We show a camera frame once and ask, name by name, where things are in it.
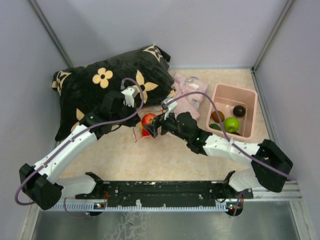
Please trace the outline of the red yellow mango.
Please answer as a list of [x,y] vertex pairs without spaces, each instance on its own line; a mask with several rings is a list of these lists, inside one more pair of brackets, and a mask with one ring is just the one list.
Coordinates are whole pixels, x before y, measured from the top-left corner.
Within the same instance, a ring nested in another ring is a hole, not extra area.
[[148,137],[148,136],[151,136],[151,134],[147,130],[143,129],[141,131],[141,136],[142,137]]

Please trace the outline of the red apple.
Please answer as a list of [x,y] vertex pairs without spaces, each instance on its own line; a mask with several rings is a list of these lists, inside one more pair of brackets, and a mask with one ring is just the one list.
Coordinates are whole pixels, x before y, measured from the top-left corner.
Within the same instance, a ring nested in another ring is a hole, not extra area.
[[153,119],[156,117],[157,115],[153,113],[148,113],[144,115],[143,118],[141,119],[141,125],[144,127],[146,125],[151,124],[153,122]]

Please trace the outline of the clear zip bag orange zipper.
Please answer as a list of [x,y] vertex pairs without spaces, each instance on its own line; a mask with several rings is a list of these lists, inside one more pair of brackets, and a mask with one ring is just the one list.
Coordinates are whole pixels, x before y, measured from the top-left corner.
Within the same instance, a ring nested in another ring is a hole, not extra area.
[[150,123],[147,117],[150,117],[152,119],[154,116],[163,113],[164,110],[160,106],[145,107],[139,111],[138,116],[140,117],[140,122],[132,128],[135,143],[137,143],[141,139],[151,137],[151,135],[144,129],[144,125]]

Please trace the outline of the brown kiwi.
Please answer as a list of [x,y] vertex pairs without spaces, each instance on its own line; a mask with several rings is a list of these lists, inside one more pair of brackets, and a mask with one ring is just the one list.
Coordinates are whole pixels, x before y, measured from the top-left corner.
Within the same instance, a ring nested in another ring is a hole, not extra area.
[[211,118],[214,122],[219,123],[219,122],[224,122],[225,120],[225,115],[221,111],[213,111],[211,113]]

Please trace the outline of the dark brown fruit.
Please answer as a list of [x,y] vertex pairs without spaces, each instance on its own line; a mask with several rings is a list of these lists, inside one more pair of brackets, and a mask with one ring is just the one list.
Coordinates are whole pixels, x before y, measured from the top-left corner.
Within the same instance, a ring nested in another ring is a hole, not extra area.
[[246,108],[242,105],[237,105],[233,108],[232,113],[238,117],[242,118],[246,115]]

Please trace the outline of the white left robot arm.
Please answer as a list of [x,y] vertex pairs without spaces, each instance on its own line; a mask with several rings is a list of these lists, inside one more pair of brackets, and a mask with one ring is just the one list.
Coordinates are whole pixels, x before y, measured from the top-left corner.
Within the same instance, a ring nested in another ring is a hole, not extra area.
[[102,180],[92,173],[62,179],[64,170],[112,126],[133,126],[137,115],[135,96],[138,91],[128,87],[122,92],[107,93],[101,105],[87,113],[71,134],[46,157],[34,165],[24,164],[19,170],[21,191],[42,210],[52,208],[59,200],[77,195],[97,199],[103,195]]

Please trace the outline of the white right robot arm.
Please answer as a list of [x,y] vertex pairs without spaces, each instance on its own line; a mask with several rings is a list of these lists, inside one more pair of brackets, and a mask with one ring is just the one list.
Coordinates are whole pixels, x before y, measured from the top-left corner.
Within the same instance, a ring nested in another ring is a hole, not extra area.
[[223,192],[229,198],[235,198],[240,192],[256,187],[280,193],[293,167],[292,161],[272,140],[246,143],[223,138],[199,128],[189,112],[178,116],[163,113],[143,128],[153,138],[170,133],[184,140],[195,154],[228,158],[247,165],[247,169],[230,172],[226,177]]

